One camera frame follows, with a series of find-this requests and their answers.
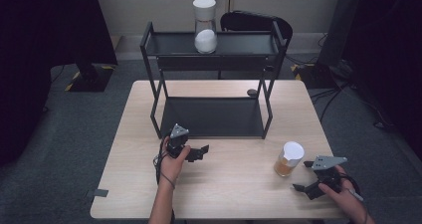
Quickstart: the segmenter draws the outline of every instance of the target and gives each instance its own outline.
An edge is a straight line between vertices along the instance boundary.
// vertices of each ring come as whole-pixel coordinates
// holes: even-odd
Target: wooden table
[[[175,96],[245,96],[258,81],[167,81]],[[163,99],[157,110],[162,113]],[[152,159],[158,139],[150,110],[153,95],[148,81],[135,82],[127,100],[91,215],[99,219],[149,217],[156,193]],[[260,102],[265,111],[265,102]],[[300,164],[290,177],[273,169],[283,144],[294,140],[305,149],[303,160],[332,155],[305,85],[276,81],[271,96],[273,123],[265,139],[189,139],[192,147],[210,145],[203,160],[185,162],[177,180],[173,208],[178,219],[329,219],[343,218],[326,196],[308,200],[292,184],[309,185],[316,175]]]

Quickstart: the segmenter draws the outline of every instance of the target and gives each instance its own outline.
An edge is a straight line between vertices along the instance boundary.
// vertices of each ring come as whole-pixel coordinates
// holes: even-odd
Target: person
[[[164,147],[167,145],[168,141],[169,137],[167,137],[163,142],[163,150],[165,150]],[[172,158],[169,155],[165,155],[165,151],[163,152],[160,181],[158,182],[158,189],[148,223],[170,223],[175,182],[182,170],[184,159],[189,151],[190,146],[186,145],[177,158]],[[338,172],[346,174],[341,166],[337,165],[335,168]],[[323,183],[320,183],[318,187],[338,205],[338,207],[354,222],[354,224],[375,223],[373,218],[367,212],[366,207],[360,200],[358,200],[358,198],[356,198],[356,196],[352,194],[354,188],[349,180],[344,178],[341,180],[341,191],[339,193],[336,193]]]

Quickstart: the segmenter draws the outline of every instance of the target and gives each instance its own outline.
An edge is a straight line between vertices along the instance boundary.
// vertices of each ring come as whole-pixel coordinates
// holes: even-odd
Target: shelf bottom tray
[[[161,134],[178,123],[189,136],[256,136],[264,132],[259,101],[251,98],[168,98]]]

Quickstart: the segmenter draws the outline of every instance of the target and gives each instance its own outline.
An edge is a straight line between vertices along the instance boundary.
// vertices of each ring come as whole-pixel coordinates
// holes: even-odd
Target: gray carpet
[[[296,56],[303,61],[313,55]],[[292,79],[285,60],[280,79]],[[145,223],[91,218],[92,198],[106,164],[131,85],[145,80],[141,61],[120,61],[103,93],[65,92],[77,68],[52,70],[53,82],[43,115],[23,155],[0,167],[0,223]],[[223,73],[225,79],[248,78]],[[216,79],[217,73],[168,74],[167,79]],[[310,90],[315,95],[325,90]],[[332,97],[321,98],[319,116]],[[332,101],[322,126],[334,155],[346,156],[345,169],[359,183],[378,223],[421,223],[420,166],[404,155],[399,133],[374,127],[376,112],[350,87]],[[346,223],[331,220],[326,223]]]

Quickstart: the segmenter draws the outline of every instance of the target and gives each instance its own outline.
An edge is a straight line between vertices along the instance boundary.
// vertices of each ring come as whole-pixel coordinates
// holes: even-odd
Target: chair back
[[[233,11],[223,14],[220,19],[222,31],[271,31],[273,21],[279,25],[283,39],[286,40],[286,48],[293,36],[292,26],[284,19],[265,14]]]

